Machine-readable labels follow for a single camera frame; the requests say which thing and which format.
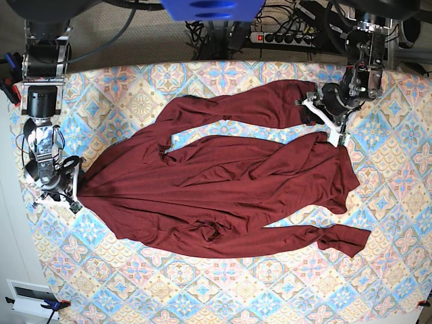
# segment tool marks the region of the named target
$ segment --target white wall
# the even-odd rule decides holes
[[[38,323],[11,310],[6,279],[47,286],[28,226],[15,167],[7,98],[0,91],[0,324]]]

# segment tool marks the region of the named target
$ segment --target shirt sleeve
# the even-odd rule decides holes
[[[147,246],[205,258],[259,257],[298,250],[314,242],[321,250],[335,248],[354,257],[366,245],[370,231],[345,225],[263,227],[242,236],[225,237],[212,223],[197,223],[158,231]]]

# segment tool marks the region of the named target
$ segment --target power strip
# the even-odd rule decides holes
[[[315,47],[311,44],[312,36],[303,37],[302,34],[293,35],[289,33],[284,35],[282,33],[274,35],[272,32],[251,32],[250,41],[257,44],[278,44],[278,45],[296,45],[303,47]]]

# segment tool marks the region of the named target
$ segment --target red clip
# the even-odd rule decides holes
[[[12,91],[14,91],[14,92],[16,93],[16,95],[18,96],[18,99],[20,100],[20,101],[18,101],[18,103],[15,105],[15,107],[18,107],[18,106],[21,104],[21,93],[20,93],[20,91],[18,90],[18,88],[16,87],[16,85],[13,85],[13,86],[12,86]]]
[[[418,302],[417,303],[417,307],[430,307],[431,306],[431,303],[430,302],[428,302],[427,300],[422,300],[421,302]]]

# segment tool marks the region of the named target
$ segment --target table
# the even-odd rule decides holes
[[[89,165],[109,145],[151,124],[172,98],[232,95],[281,79],[339,82],[342,67],[226,61],[113,67],[70,74],[57,118],[66,153]],[[90,211],[32,207],[30,229],[52,291],[72,307],[62,323],[352,323],[413,311],[432,288],[431,81],[386,72],[383,96],[350,121],[361,185],[348,212],[309,206],[272,226],[342,223],[372,231],[353,259],[316,245],[245,259],[198,259],[117,240]],[[11,137],[26,117],[9,108]],[[178,149],[213,134],[287,143],[323,126],[275,130],[233,121],[173,136]],[[21,153],[16,162],[22,180]]]

